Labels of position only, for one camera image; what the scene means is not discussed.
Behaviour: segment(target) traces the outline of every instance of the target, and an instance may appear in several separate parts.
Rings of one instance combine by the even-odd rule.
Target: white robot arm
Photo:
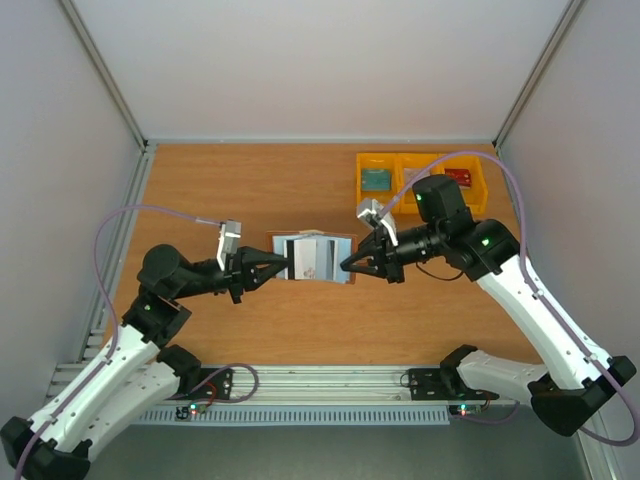
[[[200,361],[178,345],[167,347],[191,315],[176,300],[228,291],[240,303],[244,292],[287,266],[281,255],[238,247],[240,229],[237,222],[223,224],[217,257],[203,262],[188,262],[171,245],[147,252],[139,294],[101,352],[31,418],[13,417],[0,429],[7,460],[23,478],[83,479],[102,449],[144,411],[196,387]]]
[[[556,433],[573,435],[615,393],[594,362],[605,365],[621,385],[635,375],[634,365],[627,357],[612,357],[588,337],[528,259],[524,268],[533,284],[527,283],[519,243],[496,220],[475,222],[453,179],[422,178],[413,185],[413,193],[425,225],[401,232],[395,230],[390,214],[380,217],[382,208],[375,200],[362,202],[357,216],[373,231],[342,268],[402,283],[405,265],[444,257],[505,309],[543,361],[542,365],[517,363],[463,345],[440,364],[441,380],[452,398],[470,390],[494,392],[531,406]],[[588,358],[542,299],[587,346]]]

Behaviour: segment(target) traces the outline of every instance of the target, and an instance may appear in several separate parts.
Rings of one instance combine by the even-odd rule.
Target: open book
[[[277,277],[286,280],[321,280],[354,283],[355,275],[344,272],[340,262],[357,248],[355,235],[301,232],[269,232],[269,246],[274,253],[290,259],[289,266]]]

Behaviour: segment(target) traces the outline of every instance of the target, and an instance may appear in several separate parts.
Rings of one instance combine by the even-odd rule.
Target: black mount plate
[[[207,376],[211,375],[213,372],[218,370],[217,368],[202,368],[200,370],[200,375],[198,376],[198,383],[207,378]],[[223,372],[220,372],[211,380],[209,383],[213,384],[216,387],[216,400],[229,400],[231,396],[231,389],[233,388],[233,370],[228,369]],[[209,393],[211,391],[211,387],[208,385],[203,385],[195,392],[190,393],[184,400],[203,400],[211,397]]]
[[[497,400],[495,393],[466,389],[459,395],[452,395],[440,379],[439,368],[410,368],[401,380],[403,386],[410,389],[411,400]]]

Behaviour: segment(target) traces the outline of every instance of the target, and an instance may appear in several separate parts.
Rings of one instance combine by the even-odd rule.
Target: yellow tray
[[[359,153],[356,157],[356,199],[357,204],[364,197],[375,198],[387,204],[393,196],[410,180],[405,169],[421,169],[445,153]],[[363,192],[361,175],[363,168],[383,168],[391,170],[391,190],[388,192]],[[489,189],[482,173],[480,158],[475,155],[454,157],[434,167],[430,174],[443,174],[446,168],[465,168],[471,173],[471,188],[462,189],[465,203],[474,215],[484,214],[489,198]],[[413,192],[407,192],[392,209],[394,214],[417,214]]]

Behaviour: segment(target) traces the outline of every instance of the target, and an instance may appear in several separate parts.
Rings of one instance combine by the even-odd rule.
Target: white backdrop
[[[588,335],[637,367],[639,17],[639,2],[587,2],[503,151],[542,279]],[[626,388],[640,405],[640,376]],[[626,438],[619,397],[603,411],[609,435]],[[640,443],[615,454],[622,478],[638,478]]]
[[[76,0],[152,139],[495,137],[566,0]]]
[[[76,360],[93,235],[139,152],[57,2],[1,2],[0,32],[1,426],[42,407],[56,364]]]

